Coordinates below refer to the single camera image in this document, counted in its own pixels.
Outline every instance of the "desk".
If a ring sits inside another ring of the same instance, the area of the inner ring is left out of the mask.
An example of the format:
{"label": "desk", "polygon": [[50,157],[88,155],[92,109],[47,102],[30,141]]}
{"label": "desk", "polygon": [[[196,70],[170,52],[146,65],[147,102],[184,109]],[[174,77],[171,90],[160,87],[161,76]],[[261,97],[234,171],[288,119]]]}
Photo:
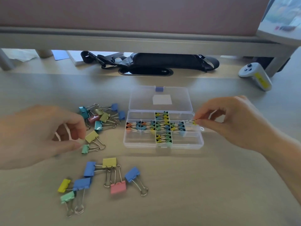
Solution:
{"label": "desk", "polygon": [[[301,91],[297,53],[285,73],[274,76],[270,92],[255,90],[239,78],[200,78],[199,73],[170,77],[100,75],[0,74],[0,114],[9,114],[36,103],[59,105],[77,111],[80,105],[117,102],[128,109],[136,85],[187,87],[194,111],[210,98],[246,95],[274,125],[301,140]],[[106,130],[101,152],[82,156],[80,151],[52,158],[32,167],[0,171],[1,225],[298,225],[301,208],[278,174],[256,152],[242,150],[216,133],[205,133],[200,150],[171,151],[160,156],[152,149],[128,149],[122,144],[124,121]],[[56,192],[63,178],[82,176],[87,161],[101,162],[116,156],[122,175],[133,166],[149,194],[141,197],[135,186],[113,198],[97,175],[85,192],[85,212],[67,219]]]}

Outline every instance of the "pink binder clip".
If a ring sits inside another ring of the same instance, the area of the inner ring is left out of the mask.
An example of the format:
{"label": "pink binder clip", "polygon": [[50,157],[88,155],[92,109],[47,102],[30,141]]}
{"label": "pink binder clip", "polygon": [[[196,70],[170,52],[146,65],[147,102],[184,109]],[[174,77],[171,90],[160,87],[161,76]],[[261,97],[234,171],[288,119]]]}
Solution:
{"label": "pink binder clip", "polygon": [[117,165],[117,166],[119,167],[118,171],[119,171],[121,182],[116,183],[116,170],[114,169],[115,170],[115,181],[114,181],[114,184],[111,184],[111,194],[118,194],[118,193],[126,191],[126,181],[125,180],[122,181],[122,178],[121,178],[121,172],[120,172],[121,166],[120,165]]}

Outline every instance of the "game controller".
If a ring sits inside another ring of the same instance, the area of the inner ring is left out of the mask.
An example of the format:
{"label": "game controller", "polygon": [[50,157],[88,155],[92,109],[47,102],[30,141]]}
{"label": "game controller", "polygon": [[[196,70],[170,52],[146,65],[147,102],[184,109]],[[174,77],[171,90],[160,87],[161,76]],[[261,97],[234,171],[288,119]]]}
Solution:
{"label": "game controller", "polygon": [[259,63],[250,63],[240,69],[239,77],[251,77],[263,91],[272,89],[272,82]]}

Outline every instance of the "right hand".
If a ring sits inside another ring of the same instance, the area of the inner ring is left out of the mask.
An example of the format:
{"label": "right hand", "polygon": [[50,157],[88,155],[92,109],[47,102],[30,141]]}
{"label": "right hand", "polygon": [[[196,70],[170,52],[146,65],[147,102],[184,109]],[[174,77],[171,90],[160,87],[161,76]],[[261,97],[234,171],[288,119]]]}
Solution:
{"label": "right hand", "polygon": [[[221,115],[225,115],[224,122],[216,122]],[[280,135],[245,96],[211,99],[194,119],[196,124],[216,131],[232,144],[259,153],[268,150]]]}

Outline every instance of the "yellow sticker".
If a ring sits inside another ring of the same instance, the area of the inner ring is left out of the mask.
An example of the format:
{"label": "yellow sticker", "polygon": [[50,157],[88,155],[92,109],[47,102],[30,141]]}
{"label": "yellow sticker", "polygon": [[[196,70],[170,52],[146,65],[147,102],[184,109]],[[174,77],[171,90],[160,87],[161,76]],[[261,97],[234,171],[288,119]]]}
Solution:
{"label": "yellow sticker", "polygon": [[258,81],[261,83],[261,85],[264,89],[269,88],[270,84],[262,78],[262,76],[259,74],[259,72],[256,72],[254,74],[254,76],[255,76],[255,78],[258,79]]}
{"label": "yellow sticker", "polygon": [[58,192],[64,193],[66,191],[66,189],[68,188],[70,182],[71,182],[71,180],[64,179],[58,188]]}
{"label": "yellow sticker", "polygon": [[96,131],[93,131],[93,132],[89,133],[88,135],[86,135],[85,139],[88,143],[91,143],[92,140],[96,139],[96,137],[98,137],[98,134]]}
{"label": "yellow sticker", "polygon": [[117,158],[107,158],[102,160],[102,168],[116,167]]}

